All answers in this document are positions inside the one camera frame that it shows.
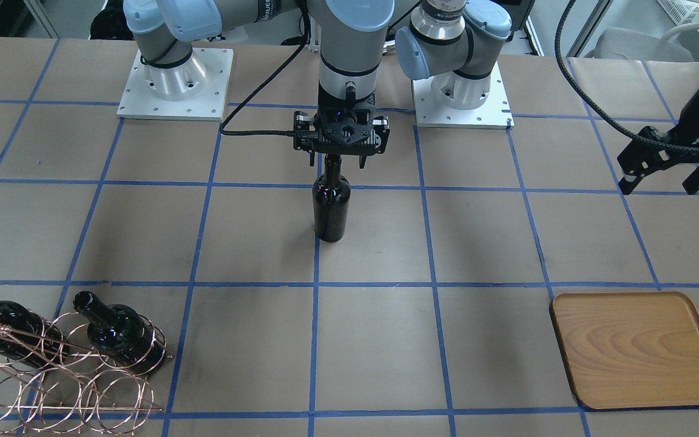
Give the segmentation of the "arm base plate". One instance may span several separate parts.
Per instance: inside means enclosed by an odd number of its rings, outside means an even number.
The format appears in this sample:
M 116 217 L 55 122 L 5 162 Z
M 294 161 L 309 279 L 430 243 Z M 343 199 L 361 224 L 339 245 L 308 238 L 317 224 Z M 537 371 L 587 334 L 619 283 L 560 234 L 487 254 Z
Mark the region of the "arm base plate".
M 221 121 L 231 66 L 230 48 L 195 48 L 182 66 L 145 66 L 137 53 L 117 116 L 125 119 Z
M 510 129 L 514 126 L 499 64 L 479 80 L 455 72 L 411 83 L 419 127 Z

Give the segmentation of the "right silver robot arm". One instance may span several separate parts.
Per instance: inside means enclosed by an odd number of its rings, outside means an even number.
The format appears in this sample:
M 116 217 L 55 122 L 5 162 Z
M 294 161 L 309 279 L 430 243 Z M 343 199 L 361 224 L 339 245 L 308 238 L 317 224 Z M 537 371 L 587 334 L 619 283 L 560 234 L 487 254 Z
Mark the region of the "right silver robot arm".
M 279 135 L 308 153 L 355 155 L 361 161 L 385 152 L 388 119 L 377 115 L 374 93 L 392 1 L 125 1 L 138 58 L 117 114 L 128 119 L 214 120 L 224 114 L 231 52 L 197 48 L 213 37 L 274 42 L 295 30 L 300 47 L 320 55 L 317 109 L 297 113 L 291 130 L 237 130 L 236 136 Z

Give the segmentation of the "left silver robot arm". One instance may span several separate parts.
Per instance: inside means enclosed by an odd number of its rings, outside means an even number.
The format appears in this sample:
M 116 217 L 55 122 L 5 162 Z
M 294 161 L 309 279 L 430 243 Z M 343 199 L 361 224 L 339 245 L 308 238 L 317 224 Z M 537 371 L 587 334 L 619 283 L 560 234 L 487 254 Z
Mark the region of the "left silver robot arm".
M 488 92 L 489 75 L 502 45 L 510 36 L 512 19 L 491 1 L 422 1 L 413 9 L 408 27 L 396 32 L 397 57 L 411 80 L 435 80 L 441 75 L 446 91 L 437 97 L 447 107 L 474 110 Z M 646 126 L 633 133 L 619 124 L 575 82 L 556 44 L 558 68 L 566 82 L 607 124 L 630 143 L 618 156 L 624 177 L 619 182 L 628 195 L 641 180 L 672 166 L 694 164 L 683 182 L 692 195 L 699 191 L 699 88 L 688 100 L 677 124 L 665 134 Z

